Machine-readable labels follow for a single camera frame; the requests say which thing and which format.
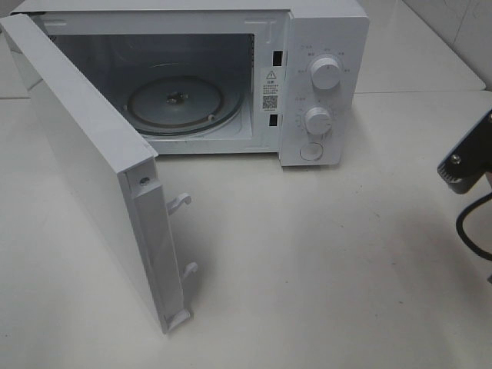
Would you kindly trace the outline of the white microwave door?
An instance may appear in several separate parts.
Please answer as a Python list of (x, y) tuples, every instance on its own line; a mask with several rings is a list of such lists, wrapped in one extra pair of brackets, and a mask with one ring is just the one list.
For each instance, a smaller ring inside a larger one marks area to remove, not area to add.
[(27, 15), (1, 29), (58, 166), (163, 332), (189, 319), (156, 151)]

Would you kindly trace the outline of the round white door button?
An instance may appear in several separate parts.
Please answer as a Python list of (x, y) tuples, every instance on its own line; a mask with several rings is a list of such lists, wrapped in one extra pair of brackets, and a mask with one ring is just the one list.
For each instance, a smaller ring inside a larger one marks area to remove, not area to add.
[(299, 153), (305, 161), (317, 161), (323, 155), (323, 146), (316, 142), (310, 142), (302, 146)]

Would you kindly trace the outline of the white timer knob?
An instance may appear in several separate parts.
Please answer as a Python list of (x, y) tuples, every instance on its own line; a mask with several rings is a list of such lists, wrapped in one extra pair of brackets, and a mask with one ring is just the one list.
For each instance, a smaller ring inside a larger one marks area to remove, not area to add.
[(304, 124), (311, 135), (325, 135), (332, 129), (331, 113), (322, 107), (309, 109), (304, 115)]

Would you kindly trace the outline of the glass microwave turntable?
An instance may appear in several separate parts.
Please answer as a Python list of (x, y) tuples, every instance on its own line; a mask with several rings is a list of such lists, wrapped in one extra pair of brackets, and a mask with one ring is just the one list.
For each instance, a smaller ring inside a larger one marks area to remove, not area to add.
[(193, 135), (233, 118), (250, 90), (247, 69), (156, 65), (129, 88), (121, 112), (144, 135)]

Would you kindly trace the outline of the white warning label sticker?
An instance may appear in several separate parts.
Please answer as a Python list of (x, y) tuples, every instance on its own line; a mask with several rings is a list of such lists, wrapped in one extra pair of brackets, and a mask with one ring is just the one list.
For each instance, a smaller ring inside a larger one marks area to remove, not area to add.
[(281, 70), (261, 69), (261, 108), (263, 111), (277, 111), (281, 94)]

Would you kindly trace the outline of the white microwave oven body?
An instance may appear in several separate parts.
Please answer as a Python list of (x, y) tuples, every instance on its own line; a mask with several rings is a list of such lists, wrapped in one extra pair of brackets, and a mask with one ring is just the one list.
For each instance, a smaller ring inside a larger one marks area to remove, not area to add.
[[(340, 161), (369, 18), (356, 1), (25, 1), (11, 15), (29, 16), (121, 116), (129, 88), (146, 70), (171, 63), (239, 67), (251, 90), (238, 113), (218, 127), (178, 137), (140, 136), (157, 155), (275, 153), (283, 166)], [(310, 67), (333, 56), (341, 80), (312, 84)], [(261, 69), (281, 70), (277, 111), (261, 108)], [(332, 129), (311, 135), (305, 113), (322, 107)], [(323, 146), (317, 161), (302, 146)]]

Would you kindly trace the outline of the upper white power knob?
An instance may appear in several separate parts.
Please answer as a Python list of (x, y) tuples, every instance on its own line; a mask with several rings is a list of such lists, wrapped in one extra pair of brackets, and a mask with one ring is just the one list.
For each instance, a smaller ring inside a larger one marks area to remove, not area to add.
[(312, 62), (310, 74), (314, 87), (330, 90), (341, 80), (341, 66), (333, 56), (321, 56)]

